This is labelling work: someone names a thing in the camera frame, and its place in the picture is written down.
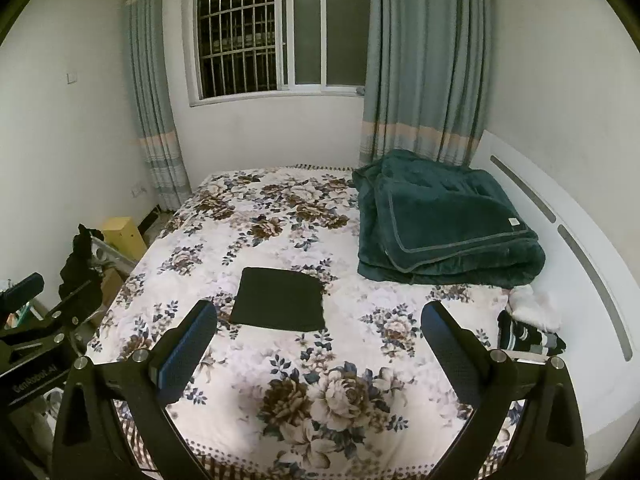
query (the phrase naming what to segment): window frame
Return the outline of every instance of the window frame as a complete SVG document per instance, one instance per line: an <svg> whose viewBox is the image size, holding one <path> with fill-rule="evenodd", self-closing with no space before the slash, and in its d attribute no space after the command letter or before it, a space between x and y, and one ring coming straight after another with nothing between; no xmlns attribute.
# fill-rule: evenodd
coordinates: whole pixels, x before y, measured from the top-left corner
<svg viewBox="0 0 640 480"><path fill-rule="evenodd" d="M284 70L282 63L282 7L287 6L287 85L283 85ZM295 52L294 52L294 22L293 0L275 0L276 17L276 76L278 89L230 94L217 97L202 97L202 79L200 75L200 53L198 50L198 5L197 0L182 0L182 42L184 47L185 72L187 78L187 91L191 107L214 104L244 99L256 99L261 97L296 96L296 95L332 95L360 97L356 86L328 86L326 84L326 0L320 0L320 27L321 27L321 83L320 84L296 84L295 83Z"/></svg>

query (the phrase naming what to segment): blanket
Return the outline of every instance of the blanket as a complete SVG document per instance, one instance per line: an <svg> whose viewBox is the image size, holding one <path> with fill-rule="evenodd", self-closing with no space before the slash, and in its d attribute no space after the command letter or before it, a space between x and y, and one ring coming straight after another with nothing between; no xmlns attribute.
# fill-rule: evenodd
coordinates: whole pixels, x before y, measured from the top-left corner
<svg viewBox="0 0 640 480"><path fill-rule="evenodd" d="M422 308L441 300L489 348L508 297L489 286L366 280L356 272L358 229L347 171L213 175L149 247L87 355L105 363L151 348L207 298L218 332L167 410L212 477L426 478L472 409L421 337ZM315 276L325 327L232 323L245 267ZM140 465L153 469L126 404L117 410ZM521 410L514 403L480 476L504 455Z"/></svg>
<svg viewBox="0 0 640 480"><path fill-rule="evenodd" d="M530 283L545 253L494 178L393 150L353 172L360 264L370 280Z"/></svg>

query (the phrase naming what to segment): headboard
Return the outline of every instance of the headboard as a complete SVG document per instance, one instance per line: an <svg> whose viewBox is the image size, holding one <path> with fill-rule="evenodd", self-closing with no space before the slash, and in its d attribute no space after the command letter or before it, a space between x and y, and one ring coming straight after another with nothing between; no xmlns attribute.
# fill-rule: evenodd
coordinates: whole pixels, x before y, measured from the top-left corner
<svg viewBox="0 0 640 480"><path fill-rule="evenodd" d="M494 176L540 237L546 263L532 286L548 292L562 315L562 358L580 408L588 470L601 468L640 416L640 288L590 216L506 142L485 131L471 167Z"/></svg>

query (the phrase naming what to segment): floral bedsheet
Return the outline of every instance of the floral bedsheet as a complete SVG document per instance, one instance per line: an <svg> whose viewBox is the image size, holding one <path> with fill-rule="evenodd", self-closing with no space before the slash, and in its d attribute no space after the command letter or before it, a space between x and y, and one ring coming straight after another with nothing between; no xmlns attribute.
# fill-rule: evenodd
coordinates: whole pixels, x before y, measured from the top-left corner
<svg viewBox="0 0 640 480"><path fill-rule="evenodd" d="M440 299L496 346L507 295L357 275L350 177L299 168L210 176L149 248L90 343L95 363L124 360L151 348L199 299L215 304L218 332L167 407L214 478L423 477L471 413L422 338L420 313ZM246 266L317 276L326 330L230 324ZM139 462L153 467L126 405L118 412ZM496 467L519 413L514 404L480 476Z"/></svg>

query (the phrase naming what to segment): gray headboard stripe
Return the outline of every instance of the gray headboard stripe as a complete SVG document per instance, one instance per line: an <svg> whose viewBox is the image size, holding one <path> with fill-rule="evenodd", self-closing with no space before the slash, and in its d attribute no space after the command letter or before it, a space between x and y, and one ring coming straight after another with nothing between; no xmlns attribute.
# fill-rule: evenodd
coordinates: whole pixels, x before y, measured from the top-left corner
<svg viewBox="0 0 640 480"><path fill-rule="evenodd" d="M593 286L598 291L598 295L600 296L604 307L607 309L607 314L609 314L613 330L616 331L616 335L618 336L618 341L620 342L620 348L622 348L622 354L625 357L625 361L630 361L634 352L626 334L625 326L622 323L622 319L620 319L620 314L618 313L616 304L613 302L613 298L610 296L607 287L604 285L598 271L593 267L593 265L591 265L587 255L584 254L584 251L580 248L574 237L571 236L571 233L567 231L562 224L558 226L558 233L573 251L575 257L578 258L584 272L587 273L591 283L593 283Z"/></svg>
<svg viewBox="0 0 640 480"><path fill-rule="evenodd" d="M542 214L546 216L546 219L549 220L552 224L556 222L556 215L548 206L542 201L542 199L536 195L536 193L525 184L522 179L517 176L513 171L507 168L496 156L491 156L491 162L494 163L500 170L508 176L511 180L513 180L514 184L518 186L522 192L529 197L529 199L542 211Z"/></svg>

